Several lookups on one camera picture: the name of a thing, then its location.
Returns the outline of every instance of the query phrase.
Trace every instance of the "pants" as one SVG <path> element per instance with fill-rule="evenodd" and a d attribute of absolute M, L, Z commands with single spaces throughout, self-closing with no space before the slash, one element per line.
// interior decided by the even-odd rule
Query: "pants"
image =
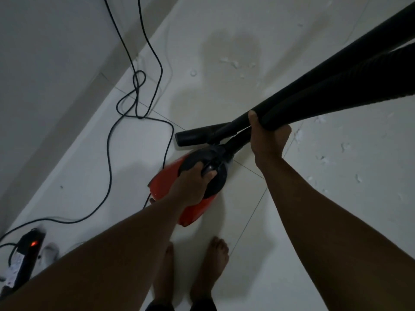
<path fill-rule="evenodd" d="M 146 311 L 174 311 L 171 304 L 150 303 Z M 190 311 L 216 311 L 215 304 L 212 299 L 202 299 L 192 305 Z"/>

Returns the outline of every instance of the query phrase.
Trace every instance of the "red vacuum cleaner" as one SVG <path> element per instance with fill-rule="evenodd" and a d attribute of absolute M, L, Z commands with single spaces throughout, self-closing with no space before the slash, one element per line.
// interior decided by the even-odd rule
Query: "red vacuum cleaner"
<path fill-rule="evenodd" d="M 363 35 L 328 60 L 253 108 L 267 130 L 310 117 L 415 94 L 415 2 Z M 226 143 L 220 142 L 232 137 Z M 163 198 L 184 170 L 202 161 L 202 175 L 216 170 L 203 200 L 186 208 L 179 224 L 188 226 L 209 207 L 226 182 L 233 156 L 249 143 L 248 114 L 223 124 L 175 134 L 178 146 L 208 146 L 162 169 L 148 185 Z"/>

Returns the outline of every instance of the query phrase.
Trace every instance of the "hand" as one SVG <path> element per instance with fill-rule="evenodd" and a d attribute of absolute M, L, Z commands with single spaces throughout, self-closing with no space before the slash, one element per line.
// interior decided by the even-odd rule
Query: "hand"
<path fill-rule="evenodd" d="M 281 158 L 283 149 L 291 134 L 291 127 L 284 125 L 276 131 L 267 131 L 259 123 L 255 111 L 248 112 L 249 123 L 252 127 L 251 148 L 259 169 L 267 164 L 269 159 Z"/>
<path fill-rule="evenodd" d="M 212 180 L 217 172 L 210 171 L 202 177 L 201 172 L 203 163 L 198 162 L 190 170 L 183 171 L 180 176 L 172 184 L 169 198 L 176 199 L 183 203 L 183 206 L 196 205 L 200 203 L 205 194 L 206 187 L 210 180 Z"/>

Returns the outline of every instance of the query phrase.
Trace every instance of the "forearm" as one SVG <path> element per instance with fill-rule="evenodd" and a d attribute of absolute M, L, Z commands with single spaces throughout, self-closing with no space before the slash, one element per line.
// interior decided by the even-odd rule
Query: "forearm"
<path fill-rule="evenodd" d="M 283 159 L 261 170 L 290 240 L 327 306 L 413 304 L 415 263 L 379 232 L 314 190 Z"/>
<path fill-rule="evenodd" d="M 154 203 L 65 255 L 1 306 L 139 310 L 184 207 L 178 199 Z"/>

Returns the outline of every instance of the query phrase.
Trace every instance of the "foot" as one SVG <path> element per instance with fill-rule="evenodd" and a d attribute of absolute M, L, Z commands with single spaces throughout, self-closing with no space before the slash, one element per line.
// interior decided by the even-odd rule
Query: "foot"
<path fill-rule="evenodd" d="M 171 303 L 173 300 L 173 254 L 174 248 L 173 244 L 170 242 L 166 253 L 164 254 L 163 262 L 153 282 L 154 302 Z"/>
<path fill-rule="evenodd" d="M 212 298 L 213 286 L 229 261 L 228 252 L 229 248 L 223 239 L 218 237 L 212 239 L 199 274 L 190 290 L 190 299 L 193 303 L 203 298 Z"/>

